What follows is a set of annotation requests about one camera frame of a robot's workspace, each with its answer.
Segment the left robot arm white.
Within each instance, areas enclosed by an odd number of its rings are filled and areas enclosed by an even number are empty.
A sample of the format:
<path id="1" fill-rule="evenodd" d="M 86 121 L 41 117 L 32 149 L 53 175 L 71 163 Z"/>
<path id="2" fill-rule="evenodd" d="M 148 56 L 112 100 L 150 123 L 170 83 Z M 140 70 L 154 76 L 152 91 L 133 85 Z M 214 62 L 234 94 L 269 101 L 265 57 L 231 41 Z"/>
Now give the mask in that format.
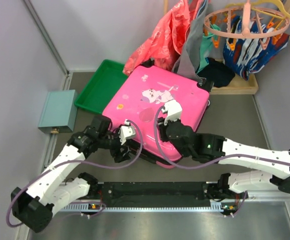
<path id="1" fill-rule="evenodd" d="M 114 131 L 112 120 L 103 115 L 93 118 L 83 131 L 71 135 L 58 156 L 50 165 L 25 187 L 16 187 L 6 214 L 6 223 L 11 227 L 10 216 L 35 233 L 42 232 L 53 217 L 64 207 L 82 197 L 94 198 L 99 191 L 98 180 L 82 173 L 72 182 L 63 181 L 80 164 L 98 149 L 109 150 L 114 160 L 129 160 L 128 141 L 141 136 L 138 126 L 125 120 Z"/>

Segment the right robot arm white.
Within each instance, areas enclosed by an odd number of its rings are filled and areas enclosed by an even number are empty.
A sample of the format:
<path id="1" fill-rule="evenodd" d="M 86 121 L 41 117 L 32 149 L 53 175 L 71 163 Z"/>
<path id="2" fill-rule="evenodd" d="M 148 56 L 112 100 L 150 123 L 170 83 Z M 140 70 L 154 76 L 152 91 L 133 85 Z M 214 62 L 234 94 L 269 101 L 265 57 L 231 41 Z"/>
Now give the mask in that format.
<path id="1" fill-rule="evenodd" d="M 224 173 L 217 182 L 224 198 L 252 190 L 277 189 L 290 194 L 290 149 L 271 150 L 235 142 L 221 135 L 196 133 L 180 120 L 154 121 L 154 139 L 171 143 L 182 157 L 200 164 L 196 169 L 219 165 L 249 168 L 245 173 Z"/>

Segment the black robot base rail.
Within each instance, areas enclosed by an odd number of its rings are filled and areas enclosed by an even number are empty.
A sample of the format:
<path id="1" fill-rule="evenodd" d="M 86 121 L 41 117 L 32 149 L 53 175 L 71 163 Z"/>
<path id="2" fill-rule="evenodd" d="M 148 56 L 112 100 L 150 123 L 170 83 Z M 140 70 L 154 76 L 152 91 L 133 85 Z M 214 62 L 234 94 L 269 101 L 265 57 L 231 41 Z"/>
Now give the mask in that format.
<path id="1" fill-rule="evenodd" d="M 206 182 L 104 182 L 98 187 L 100 199 L 114 206 L 201 206 L 211 200 L 241 200 L 243 193 L 217 183 Z"/>

